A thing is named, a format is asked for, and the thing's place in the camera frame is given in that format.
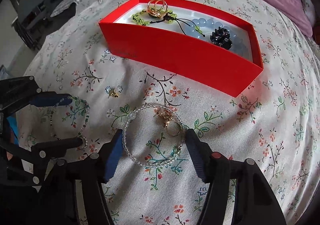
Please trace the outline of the black crystal flower charm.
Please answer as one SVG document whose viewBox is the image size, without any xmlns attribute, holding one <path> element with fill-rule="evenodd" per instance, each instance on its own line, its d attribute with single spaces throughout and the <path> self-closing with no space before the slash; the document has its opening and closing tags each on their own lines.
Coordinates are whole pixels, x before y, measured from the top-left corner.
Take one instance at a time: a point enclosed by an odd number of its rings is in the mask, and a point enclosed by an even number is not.
<svg viewBox="0 0 320 225">
<path fill-rule="evenodd" d="M 229 50 L 233 45 L 229 31 L 223 27 L 218 27 L 218 29 L 215 29 L 214 32 L 212 32 L 210 41 L 212 44 L 226 50 Z"/>
</svg>

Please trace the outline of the dark chair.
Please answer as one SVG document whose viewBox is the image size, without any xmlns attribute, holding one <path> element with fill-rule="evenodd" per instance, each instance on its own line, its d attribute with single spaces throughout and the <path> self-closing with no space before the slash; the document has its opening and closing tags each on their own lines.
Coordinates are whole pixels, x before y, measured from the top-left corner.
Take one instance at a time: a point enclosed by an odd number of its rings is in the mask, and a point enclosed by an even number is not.
<svg viewBox="0 0 320 225">
<path fill-rule="evenodd" d="M 52 26 L 54 10 L 64 0 L 20 0 L 12 27 L 31 50 L 40 48 L 44 32 Z"/>
</svg>

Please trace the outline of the red cardboard box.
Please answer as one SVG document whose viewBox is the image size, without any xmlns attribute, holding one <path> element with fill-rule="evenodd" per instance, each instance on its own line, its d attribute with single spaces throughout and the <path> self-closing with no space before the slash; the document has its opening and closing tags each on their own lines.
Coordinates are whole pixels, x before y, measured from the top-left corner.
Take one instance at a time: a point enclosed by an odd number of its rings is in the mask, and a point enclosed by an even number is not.
<svg viewBox="0 0 320 225">
<path fill-rule="evenodd" d="M 233 97 L 263 72 L 261 51 L 249 22 L 211 6 L 189 0 L 164 0 L 184 18 L 208 18 L 225 23 L 239 46 L 230 50 L 182 33 L 177 24 L 141 26 L 131 16 L 156 0 L 129 0 L 99 22 L 113 55 L 190 78 Z"/>
</svg>

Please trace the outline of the gold pearl earring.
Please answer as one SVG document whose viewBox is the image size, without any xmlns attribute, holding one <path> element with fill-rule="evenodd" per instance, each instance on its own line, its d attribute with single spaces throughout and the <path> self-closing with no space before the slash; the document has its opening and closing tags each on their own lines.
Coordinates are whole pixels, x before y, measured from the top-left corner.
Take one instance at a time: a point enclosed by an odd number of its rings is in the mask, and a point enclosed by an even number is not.
<svg viewBox="0 0 320 225">
<path fill-rule="evenodd" d="M 108 94 L 110 97 L 118 98 L 119 97 L 119 90 L 117 88 L 111 88 L 109 90 Z"/>
</svg>

